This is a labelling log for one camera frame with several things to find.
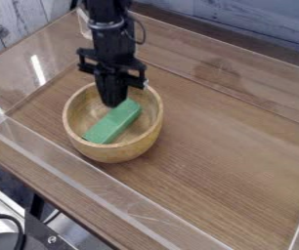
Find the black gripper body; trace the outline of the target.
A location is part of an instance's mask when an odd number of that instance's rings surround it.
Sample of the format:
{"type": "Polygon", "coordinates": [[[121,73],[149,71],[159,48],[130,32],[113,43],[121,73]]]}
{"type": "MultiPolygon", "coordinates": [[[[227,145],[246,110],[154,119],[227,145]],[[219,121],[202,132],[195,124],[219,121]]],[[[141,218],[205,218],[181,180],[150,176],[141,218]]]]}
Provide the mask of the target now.
{"type": "Polygon", "coordinates": [[[135,58],[134,22],[98,23],[89,21],[91,48],[79,48],[78,68],[94,75],[95,82],[105,85],[146,87],[146,65],[135,58]]]}

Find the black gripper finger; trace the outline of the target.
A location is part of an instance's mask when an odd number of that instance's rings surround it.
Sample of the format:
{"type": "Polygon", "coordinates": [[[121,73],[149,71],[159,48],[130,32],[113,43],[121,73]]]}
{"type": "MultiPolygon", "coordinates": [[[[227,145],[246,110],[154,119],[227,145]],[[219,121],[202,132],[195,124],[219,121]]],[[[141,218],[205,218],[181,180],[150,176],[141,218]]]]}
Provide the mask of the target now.
{"type": "Polygon", "coordinates": [[[122,103],[127,96],[127,85],[125,79],[115,76],[111,83],[111,105],[122,103]]]}
{"type": "Polygon", "coordinates": [[[97,74],[94,76],[95,87],[102,103],[111,106],[111,82],[106,74],[97,74]]]}

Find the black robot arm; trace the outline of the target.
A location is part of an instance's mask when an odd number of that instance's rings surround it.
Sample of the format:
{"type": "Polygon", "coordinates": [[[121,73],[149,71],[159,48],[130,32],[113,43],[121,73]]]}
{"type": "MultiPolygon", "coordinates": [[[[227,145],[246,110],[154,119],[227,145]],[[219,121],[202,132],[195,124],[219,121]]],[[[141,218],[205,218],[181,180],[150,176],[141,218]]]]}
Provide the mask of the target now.
{"type": "Polygon", "coordinates": [[[135,58],[134,17],[129,14],[131,0],[83,0],[89,12],[91,48],[79,48],[79,71],[90,73],[101,102],[115,107],[126,100],[127,88],[143,89],[146,65],[135,58]]]}

